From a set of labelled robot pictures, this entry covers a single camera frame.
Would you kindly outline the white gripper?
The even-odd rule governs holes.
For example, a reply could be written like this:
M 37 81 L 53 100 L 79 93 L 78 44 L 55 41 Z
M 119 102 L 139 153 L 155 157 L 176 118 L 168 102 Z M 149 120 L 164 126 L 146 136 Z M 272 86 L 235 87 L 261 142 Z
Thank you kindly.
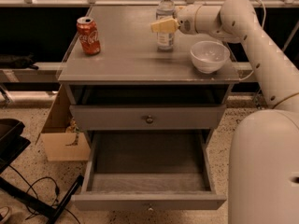
M 186 35 L 195 35 L 196 31 L 196 13 L 199 6 L 188 5 L 182 7 L 177 12 L 177 20 L 172 17 L 165 17 L 153 22 L 150 25 L 153 33 L 174 33 L 178 28 Z

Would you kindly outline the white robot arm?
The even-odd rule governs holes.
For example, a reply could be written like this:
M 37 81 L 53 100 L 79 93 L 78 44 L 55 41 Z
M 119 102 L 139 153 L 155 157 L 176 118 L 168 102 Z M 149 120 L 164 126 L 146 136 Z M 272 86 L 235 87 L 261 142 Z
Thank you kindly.
M 228 224 L 299 224 L 299 71 L 262 28 L 250 0 L 188 5 L 150 27 L 242 45 L 268 107 L 235 129 Z

